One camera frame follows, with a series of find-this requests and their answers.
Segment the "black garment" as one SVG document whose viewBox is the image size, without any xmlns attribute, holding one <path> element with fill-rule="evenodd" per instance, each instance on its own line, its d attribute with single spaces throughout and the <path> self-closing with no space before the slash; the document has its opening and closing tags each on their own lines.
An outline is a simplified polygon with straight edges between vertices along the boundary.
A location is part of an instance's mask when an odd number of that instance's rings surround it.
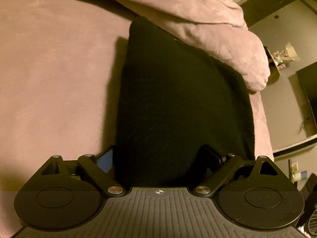
<svg viewBox="0 0 317 238">
<path fill-rule="evenodd" d="M 255 158 L 249 92 L 242 76 L 146 18 L 131 23 L 113 154 L 127 187 L 188 187 L 233 153 Z"/>
</svg>

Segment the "round gold side table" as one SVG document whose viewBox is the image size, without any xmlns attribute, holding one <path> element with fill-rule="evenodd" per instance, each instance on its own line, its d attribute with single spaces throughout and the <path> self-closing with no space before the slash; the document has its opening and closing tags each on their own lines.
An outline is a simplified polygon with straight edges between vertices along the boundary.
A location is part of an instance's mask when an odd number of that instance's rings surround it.
<svg viewBox="0 0 317 238">
<path fill-rule="evenodd" d="M 270 76 L 268 78 L 267 85 L 272 85 L 279 80 L 281 73 L 280 73 L 280 70 L 278 69 L 277 64 L 275 63 L 275 61 L 272 57 L 272 54 L 270 53 L 270 51 L 268 50 L 268 48 L 266 46 L 264 46 L 264 50 L 265 50 L 266 56 L 268 58 L 269 70 L 270 70 Z"/>
</svg>

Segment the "black television screen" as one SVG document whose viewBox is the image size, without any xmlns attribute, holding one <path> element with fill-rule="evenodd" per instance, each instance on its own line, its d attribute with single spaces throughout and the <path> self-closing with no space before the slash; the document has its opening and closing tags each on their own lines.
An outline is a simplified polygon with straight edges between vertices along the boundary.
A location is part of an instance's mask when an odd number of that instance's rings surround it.
<svg viewBox="0 0 317 238">
<path fill-rule="evenodd" d="M 311 119 L 316 130 L 316 62 L 296 71 L 296 76 L 308 101 Z"/>
</svg>

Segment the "purple duvet blanket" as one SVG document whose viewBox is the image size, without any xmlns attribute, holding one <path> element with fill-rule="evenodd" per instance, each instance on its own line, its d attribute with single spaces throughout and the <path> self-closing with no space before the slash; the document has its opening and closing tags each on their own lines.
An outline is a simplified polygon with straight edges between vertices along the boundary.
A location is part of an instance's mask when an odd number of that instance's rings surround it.
<svg viewBox="0 0 317 238">
<path fill-rule="evenodd" d="M 257 96 L 270 76 L 268 58 L 259 37 L 249 31 L 239 5 L 230 0 L 14 0 L 2 11 L 2 29 L 23 26 L 13 35 L 31 67 L 29 86 L 57 84 L 77 93 L 110 82 L 110 71 L 122 67 L 131 22 L 144 17 L 174 38 L 208 53 L 236 70 L 251 96 Z"/>
</svg>

